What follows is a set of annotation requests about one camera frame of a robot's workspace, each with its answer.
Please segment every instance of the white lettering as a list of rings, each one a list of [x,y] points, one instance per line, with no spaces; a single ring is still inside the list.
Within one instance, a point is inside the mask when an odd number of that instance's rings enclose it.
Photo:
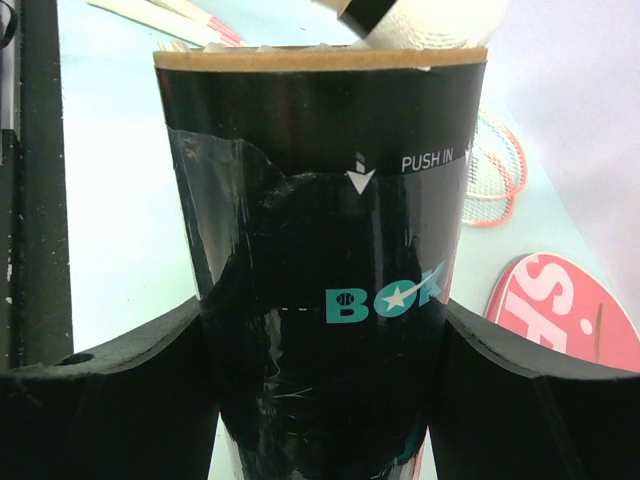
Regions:
[[[567,332],[551,323],[513,292],[507,293],[504,307],[527,324],[527,339],[537,344],[544,338],[556,352],[567,353]]]
[[[518,268],[515,277],[522,289],[533,300],[542,301],[549,297],[560,285],[562,292],[553,297],[552,310],[557,315],[567,315],[573,307],[573,282],[569,274],[556,263],[550,263],[540,272],[537,278],[531,278],[527,272],[526,266],[529,264],[538,264],[538,257],[527,259],[525,268]]]
[[[429,168],[439,167],[445,163],[453,161],[453,148],[441,150],[437,152],[423,153],[422,155],[412,155],[402,157],[402,173],[410,170],[419,172],[420,170],[428,170]]]

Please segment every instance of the tan rim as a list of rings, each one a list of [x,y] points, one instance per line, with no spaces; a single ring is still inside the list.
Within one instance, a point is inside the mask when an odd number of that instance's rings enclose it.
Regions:
[[[264,53],[153,52],[157,68],[189,72],[326,72],[396,70],[484,63],[486,48],[461,50],[334,50],[290,48]]]

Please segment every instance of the red sign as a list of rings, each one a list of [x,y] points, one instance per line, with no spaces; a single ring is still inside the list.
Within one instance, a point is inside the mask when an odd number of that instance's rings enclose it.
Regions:
[[[502,275],[486,317],[537,344],[640,373],[640,337],[618,301],[564,258],[529,255]]]

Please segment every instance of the badminton racket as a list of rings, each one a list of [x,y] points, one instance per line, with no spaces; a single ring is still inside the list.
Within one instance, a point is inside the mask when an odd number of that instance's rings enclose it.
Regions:
[[[485,154],[488,157],[487,165],[492,166],[494,177],[504,185],[499,190],[514,191],[514,182],[504,163],[495,155]],[[469,166],[469,183],[475,175],[473,157]],[[513,215],[516,204],[516,195],[503,198],[477,198],[465,196],[462,208],[462,224],[471,227],[489,228],[502,225]]]
[[[511,130],[481,110],[469,165],[467,196],[504,199],[517,195],[527,183],[527,160]]]
[[[187,0],[149,0],[151,3],[165,8],[173,13],[193,20],[199,25],[206,26],[220,34],[220,44],[226,47],[246,46],[240,35],[227,27],[216,17]]]

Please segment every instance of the white arrow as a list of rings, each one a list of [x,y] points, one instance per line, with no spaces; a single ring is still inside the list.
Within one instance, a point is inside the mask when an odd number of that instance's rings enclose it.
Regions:
[[[347,170],[347,175],[349,175],[349,179],[351,180],[351,183],[353,183],[353,186],[358,192],[358,195],[362,195],[362,192],[364,192],[364,189],[367,188],[367,185],[369,185],[369,182],[371,181],[374,173],[376,173],[375,168],[369,173],[358,173]]]

